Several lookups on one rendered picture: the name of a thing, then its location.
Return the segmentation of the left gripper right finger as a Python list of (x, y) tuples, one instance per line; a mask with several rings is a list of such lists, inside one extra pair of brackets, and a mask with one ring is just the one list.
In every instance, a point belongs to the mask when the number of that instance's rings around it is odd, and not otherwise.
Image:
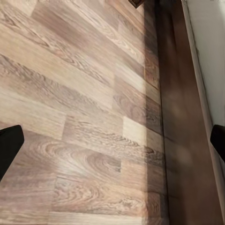
[(214, 125), (210, 141), (225, 162), (225, 127), (217, 124)]

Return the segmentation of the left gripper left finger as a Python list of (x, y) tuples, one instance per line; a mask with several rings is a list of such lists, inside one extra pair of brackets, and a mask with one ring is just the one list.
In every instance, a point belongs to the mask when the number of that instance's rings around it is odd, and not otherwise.
[(0, 130), (0, 181), (24, 144), (21, 125)]

